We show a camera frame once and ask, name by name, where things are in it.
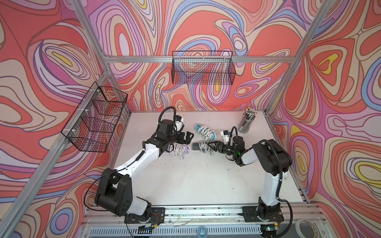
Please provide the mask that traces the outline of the black power strip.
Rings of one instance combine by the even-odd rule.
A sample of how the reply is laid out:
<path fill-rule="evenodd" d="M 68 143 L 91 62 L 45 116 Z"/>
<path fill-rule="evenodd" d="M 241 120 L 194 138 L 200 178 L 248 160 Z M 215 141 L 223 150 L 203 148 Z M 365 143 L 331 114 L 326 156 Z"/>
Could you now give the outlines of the black power strip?
<path fill-rule="evenodd" d="M 208 145 L 205 141 L 194 142 L 192 144 L 192 150 L 201 151 L 202 153 L 206 153 L 209 151 Z"/>

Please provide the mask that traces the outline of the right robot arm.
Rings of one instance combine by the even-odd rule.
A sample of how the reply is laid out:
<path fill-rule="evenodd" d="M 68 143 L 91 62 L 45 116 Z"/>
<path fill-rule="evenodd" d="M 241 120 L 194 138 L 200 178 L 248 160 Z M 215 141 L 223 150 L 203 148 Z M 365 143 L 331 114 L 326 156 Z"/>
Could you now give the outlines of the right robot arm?
<path fill-rule="evenodd" d="M 273 139 L 263 139 L 245 148 L 243 137 L 229 134 L 227 142 L 210 141 L 208 147 L 216 152 L 231 156 L 233 161 L 240 167 L 260 162 L 265 171 L 264 188 L 256 206 L 242 207 L 245 222 L 263 222 L 261 232 L 263 238 L 280 238 L 291 228 L 293 211 L 290 202 L 280 197 L 280 189 L 284 174 L 292 165 L 290 155 Z M 290 211 L 290 220 L 284 231 L 278 233 L 279 225 L 284 222 L 281 203 L 287 204 Z"/>

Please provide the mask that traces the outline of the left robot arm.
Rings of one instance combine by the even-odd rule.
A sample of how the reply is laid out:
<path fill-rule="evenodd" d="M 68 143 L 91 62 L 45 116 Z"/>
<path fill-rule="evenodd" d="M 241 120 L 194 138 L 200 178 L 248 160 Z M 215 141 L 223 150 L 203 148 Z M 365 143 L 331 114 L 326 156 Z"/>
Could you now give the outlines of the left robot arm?
<path fill-rule="evenodd" d="M 175 107 L 165 108 L 159 115 L 157 128 L 152 136 L 142 142 L 142 148 L 127 162 L 115 169 L 106 169 L 97 180 L 95 204 L 101 211 L 116 216 L 133 215 L 149 220 L 152 205 L 149 201 L 133 195 L 134 179 L 163 153 L 175 148 L 175 144 L 189 145 L 194 137 L 184 132 L 184 119 L 177 115 Z"/>

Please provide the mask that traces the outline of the metal cup of pens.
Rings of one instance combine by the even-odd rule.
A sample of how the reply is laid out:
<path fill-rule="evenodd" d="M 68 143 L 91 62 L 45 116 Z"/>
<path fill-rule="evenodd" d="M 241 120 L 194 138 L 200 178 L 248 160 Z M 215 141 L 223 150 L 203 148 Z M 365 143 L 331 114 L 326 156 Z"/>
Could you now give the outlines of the metal cup of pens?
<path fill-rule="evenodd" d="M 243 134 L 248 133 L 251 127 L 251 124 L 256 118 L 256 116 L 257 116 L 257 111 L 255 109 L 246 108 L 243 111 L 242 119 L 239 125 L 237 126 L 238 132 Z"/>

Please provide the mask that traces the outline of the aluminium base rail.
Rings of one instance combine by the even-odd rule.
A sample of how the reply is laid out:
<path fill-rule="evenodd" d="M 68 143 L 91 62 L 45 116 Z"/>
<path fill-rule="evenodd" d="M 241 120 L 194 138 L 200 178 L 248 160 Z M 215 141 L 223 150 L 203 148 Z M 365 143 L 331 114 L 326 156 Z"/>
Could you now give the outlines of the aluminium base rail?
<path fill-rule="evenodd" d="M 125 217 L 90 211 L 77 238 L 261 238 L 285 233 L 286 238 L 333 238 L 328 220 L 317 205 L 281 206 L 284 221 L 262 222 L 254 217 L 253 204 L 167 205 L 158 227 L 127 223 Z"/>

